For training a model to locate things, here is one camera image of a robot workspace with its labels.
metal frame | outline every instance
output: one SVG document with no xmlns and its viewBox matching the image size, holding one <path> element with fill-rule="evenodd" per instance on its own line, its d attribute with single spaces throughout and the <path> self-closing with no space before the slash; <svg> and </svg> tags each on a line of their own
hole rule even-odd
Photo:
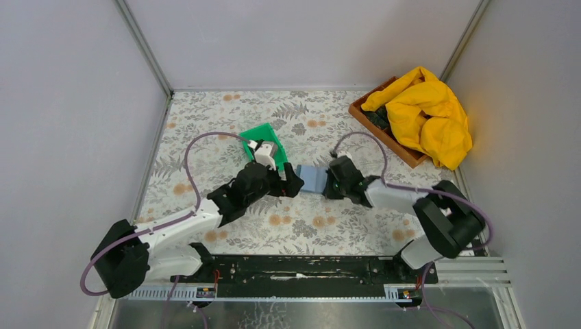
<svg viewBox="0 0 581 329">
<path fill-rule="evenodd" d="M 133 211 L 131 213 L 131 223 L 135 223 L 137 216 L 139 216 L 139 212 L 141 210 L 141 206 L 143 205 L 143 199 L 145 198 L 145 191 L 147 190 L 147 185 L 149 184 L 149 179 L 151 178 L 151 171 L 153 170 L 153 164 L 156 161 L 156 155 L 158 153 L 158 149 L 162 142 L 163 131 L 165 130 L 165 123 L 167 120 L 167 116 L 169 115 L 169 109 L 171 108 L 173 98 L 172 96 L 168 96 L 165 103 L 165 109 L 160 117 L 160 122 L 158 123 L 158 129 L 156 131 L 156 137 L 153 140 L 153 147 L 149 152 L 149 157 L 147 159 L 147 166 L 145 168 L 145 174 L 141 179 L 141 185 L 139 186 L 139 192 L 137 193 L 137 200 L 135 201 L 135 206 L 133 207 Z"/>
<path fill-rule="evenodd" d="M 155 56 L 153 55 L 151 48 L 147 44 L 141 29 L 139 28 L 128 4 L 125 0 L 114 0 L 113 1 L 119 10 L 119 13 L 123 17 L 124 21 L 127 23 L 127 28 L 134 37 L 138 48 L 144 55 L 150 69 L 155 75 L 159 85 L 162 90 L 168 96 L 166 102 L 166 108 L 160 118 L 160 123 L 158 126 L 158 131 L 156 132 L 155 143 L 150 153 L 149 161 L 147 163 L 147 170 L 145 176 L 142 180 L 140 191 L 138 194 L 138 199 L 136 200 L 136 205 L 134 207 L 132 217 L 137 218 L 140 211 L 140 207 L 143 204 L 143 198 L 145 196 L 145 190 L 149 183 L 149 178 L 151 177 L 151 170 L 153 169 L 153 164 L 155 162 L 157 150 L 159 148 L 162 133 L 165 127 L 165 121 L 169 113 L 169 108 L 171 107 L 171 101 L 173 96 L 173 91 L 170 84 L 165 78 Z M 488 7 L 491 0 L 481 0 L 475 9 L 469 23 L 466 26 L 456 48 L 454 49 L 444 71 L 441 75 L 441 80 L 446 82 L 459 58 L 461 57 L 465 47 L 467 46 L 470 38 L 472 37 L 475 29 L 478 26 L 486 8 Z M 454 171 L 454 177 L 459 189 L 464 193 L 469 199 L 472 199 L 468 184 L 459 168 Z M 438 271 L 438 277 L 440 282 L 438 284 L 429 284 L 429 287 L 489 287 L 495 297 L 499 313 L 502 318 L 502 323 L 505 328 L 525 328 L 524 322 L 522 320 L 522 315 L 520 313 L 519 307 L 516 304 L 516 299 L 514 296 L 514 291 L 510 285 L 510 278 L 506 272 L 504 261 L 499 257 L 458 257 L 454 260 L 440 260 L 436 263 L 436 268 Z M 190 289 L 195 287 L 196 284 L 185 284 L 184 289 Z M 410 287 L 409 284 L 390 284 L 386 285 L 386 291 L 391 291 L 391 289 L 407 288 Z M 171 284 L 160 283 L 159 285 L 152 287 L 143 287 L 143 289 L 149 290 L 160 290 L 169 291 Z M 140 299 L 143 300 L 146 293 L 140 293 Z M 99 298 L 95 312 L 93 313 L 92 319 L 88 325 L 88 329 L 106 329 L 109 328 L 110 322 L 114 313 L 114 308 L 116 305 L 116 300 L 113 300 L 109 295 L 104 295 Z"/>
<path fill-rule="evenodd" d="M 129 5 L 125 0 L 113 0 L 113 3 L 117 7 L 117 10 L 119 11 L 119 14 L 121 15 L 125 23 L 127 23 L 127 29 L 133 36 L 133 39 L 135 40 L 137 47 L 143 54 L 143 57 L 145 58 L 147 65 L 149 65 L 149 68 L 151 69 L 153 75 L 156 77 L 156 80 L 160 84 L 160 87 L 164 91 L 165 95 L 167 97 L 170 97 L 173 90 L 169 82 L 167 81 L 167 78 L 165 78 L 165 74 L 163 73 L 160 64 L 156 60 L 156 57 L 153 55 L 153 52 L 151 51 L 151 48 L 149 47 L 147 40 L 145 40 L 145 37 L 141 32 L 141 28 L 139 28 L 139 25 L 137 24 L 137 21 L 135 20 L 135 17 L 133 16 L 131 9 L 129 8 Z"/>
<path fill-rule="evenodd" d="M 456 64 L 458 64 L 458 60 L 460 59 L 462 53 L 464 53 L 466 45 L 468 45 L 468 42 L 472 38 L 472 35 L 474 34 L 474 31 L 478 27 L 478 23 L 480 23 L 480 20 L 482 19 L 482 16 L 484 16 L 484 13 L 486 12 L 486 9 L 488 8 L 490 2 L 491 0 L 480 0 L 478 5 L 476 6 L 476 10 L 474 10 L 472 17 L 470 18 L 470 21 L 468 21 L 468 25 L 466 25 L 464 33 L 462 33 L 462 36 L 460 37 L 460 40 L 458 41 L 456 48 L 452 52 L 452 55 L 450 56 L 450 59 L 448 60 L 448 63 L 446 64 L 444 71 L 440 75 L 441 81 L 448 82 L 448 79 L 452 75 L 452 71 L 456 67 Z"/>
</svg>

white wall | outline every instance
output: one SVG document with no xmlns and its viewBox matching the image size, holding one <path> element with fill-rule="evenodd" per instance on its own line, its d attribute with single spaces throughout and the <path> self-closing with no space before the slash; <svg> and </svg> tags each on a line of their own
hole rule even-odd
<svg viewBox="0 0 581 329">
<path fill-rule="evenodd" d="M 373 88 L 439 75 L 478 0 L 129 0 L 174 88 Z"/>
<path fill-rule="evenodd" d="M 492 216 L 528 328 L 579 328 L 581 2 L 493 1 L 450 86 L 471 119 L 463 162 Z"/>
<path fill-rule="evenodd" d="M 0 1 L 0 49 L 0 326 L 85 328 L 79 277 L 130 216 L 164 95 L 112 1 Z"/>
</svg>

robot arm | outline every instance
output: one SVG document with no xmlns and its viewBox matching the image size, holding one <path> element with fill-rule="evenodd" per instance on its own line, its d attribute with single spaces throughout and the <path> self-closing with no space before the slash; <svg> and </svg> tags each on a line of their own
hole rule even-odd
<svg viewBox="0 0 581 329">
<path fill-rule="evenodd" d="M 466 199 L 450 181 L 434 190 Z M 484 229 L 484 220 L 466 205 L 436 194 L 385 187 L 379 176 L 363 177 L 348 155 L 329 164 L 323 194 L 328 199 L 350 198 L 370 208 L 390 208 L 418 217 L 425 235 L 411 241 L 395 256 L 411 269 L 446 257 L 455 258 Z"/>
<path fill-rule="evenodd" d="M 200 202 L 197 211 L 187 208 L 163 219 L 136 226 L 131 226 L 126 219 L 113 224 L 92 259 L 124 236 L 148 228 L 151 232 L 116 246 L 95 263 L 95 269 L 111 297 L 123 297 L 144 281 L 193 275 L 203 262 L 199 252 L 188 245 L 194 235 L 235 221 L 265 195 L 295 197 L 299 193 L 304 182 L 295 174 L 292 165 L 284 164 L 285 180 L 274 167 L 276 144 L 252 141 L 249 146 L 254 151 L 255 160 L 247 163 L 236 178 L 208 194 Z M 153 230 L 154 227 L 194 213 L 179 223 Z"/>
</svg>

yellow cloth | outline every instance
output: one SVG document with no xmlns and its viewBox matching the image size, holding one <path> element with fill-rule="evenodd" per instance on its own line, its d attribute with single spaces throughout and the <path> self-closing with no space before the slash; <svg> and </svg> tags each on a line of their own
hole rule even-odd
<svg viewBox="0 0 581 329">
<path fill-rule="evenodd" d="M 369 95 L 361 109 L 375 111 L 384 104 L 397 142 L 431 156 L 436 166 L 454 170 L 472 148 L 460 102 L 422 66 Z"/>
</svg>

table surface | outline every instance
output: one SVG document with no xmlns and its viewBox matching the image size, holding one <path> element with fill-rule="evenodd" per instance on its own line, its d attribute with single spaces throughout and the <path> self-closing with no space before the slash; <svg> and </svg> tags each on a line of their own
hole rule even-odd
<svg viewBox="0 0 581 329">
<path fill-rule="evenodd" d="M 188 183 L 184 151 L 204 132 L 240 133 L 270 123 L 286 150 L 288 161 L 324 167 L 329 151 L 344 134 L 366 131 L 348 112 L 365 92 L 268 91 L 178 92 L 171 105 L 137 222 L 161 219 L 195 204 Z M 363 175 L 379 175 L 383 158 L 364 136 L 348 138 L 349 151 Z M 432 186 L 453 173 L 426 160 L 411 169 L 390 149 L 388 181 Z M 188 166 L 202 196 L 225 184 L 248 157 L 235 138 L 210 136 L 190 151 Z M 410 239 L 422 235 L 416 217 L 385 208 L 369 209 L 348 200 L 326 200 L 300 193 L 294 199 L 265 197 L 245 216 L 217 230 L 197 234 L 213 254 L 393 255 Z"/>
</svg>

